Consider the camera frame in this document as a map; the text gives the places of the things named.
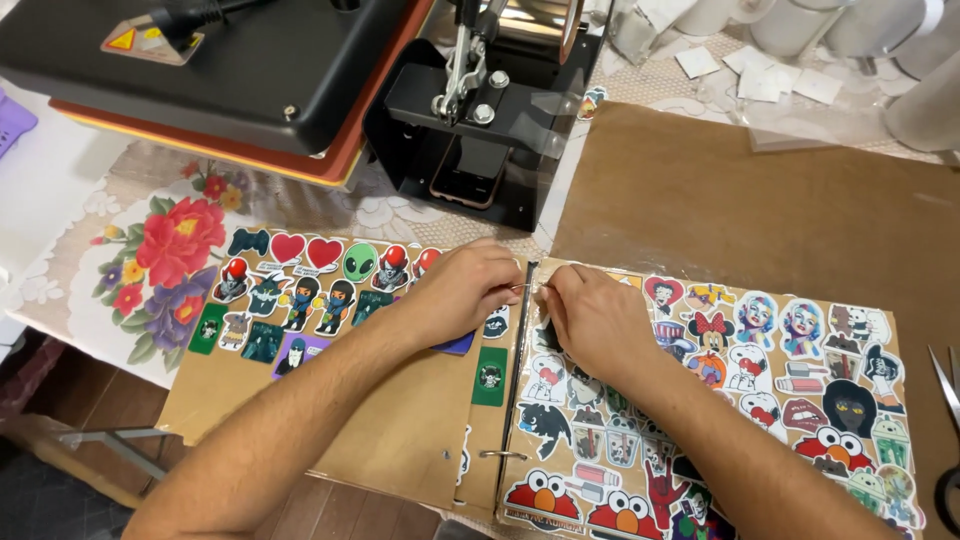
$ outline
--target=mug press machine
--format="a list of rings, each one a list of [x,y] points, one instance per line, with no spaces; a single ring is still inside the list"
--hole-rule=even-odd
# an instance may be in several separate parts
[[[79,121],[313,184],[350,190],[378,159],[406,196],[531,232],[602,43],[581,8],[20,0],[0,76]]]

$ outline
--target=binder ring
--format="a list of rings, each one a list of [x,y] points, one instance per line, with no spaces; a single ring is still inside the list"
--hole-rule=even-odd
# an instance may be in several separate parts
[[[490,457],[491,455],[502,455],[503,457],[519,457],[520,461],[526,461],[526,454],[518,454],[516,452],[504,452],[502,450],[481,450],[480,457]]]

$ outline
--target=purple sticker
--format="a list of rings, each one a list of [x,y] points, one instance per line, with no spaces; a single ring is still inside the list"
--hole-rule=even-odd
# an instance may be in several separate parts
[[[465,355],[467,351],[470,350],[470,345],[473,343],[473,336],[476,334],[476,331],[469,331],[464,334],[462,337],[456,339],[451,339],[440,345],[434,345],[430,347],[434,351],[440,351],[441,353],[453,353],[454,355]]]
[[[283,377],[295,368],[302,366],[305,361],[322,353],[329,346],[330,342],[320,337],[302,333],[284,334],[283,345],[277,355],[279,360],[274,365],[274,372],[271,377],[274,379]]]

